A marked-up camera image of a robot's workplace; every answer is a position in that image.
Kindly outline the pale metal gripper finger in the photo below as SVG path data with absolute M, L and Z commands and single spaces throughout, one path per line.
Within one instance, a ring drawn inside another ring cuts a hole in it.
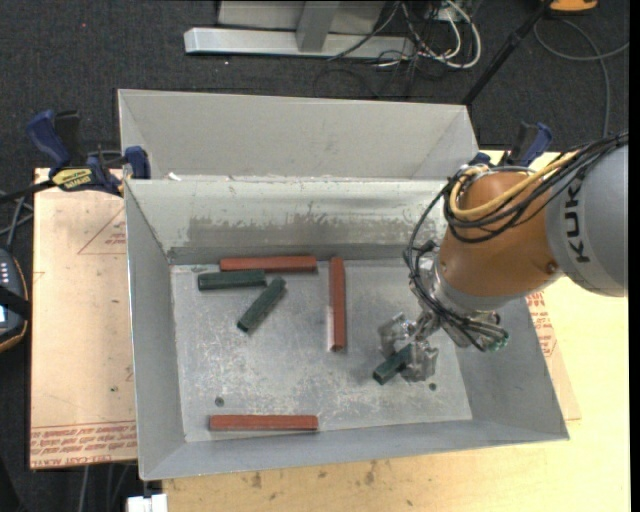
M 439 349 L 429 343 L 411 342 L 400 352 L 404 357 L 404 367 L 400 375 L 408 382 L 423 382 L 436 371 Z
M 383 356 L 392 356 L 396 352 L 395 343 L 409 336 L 408 326 L 406 315 L 400 312 L 378 328 L 380 351 Z

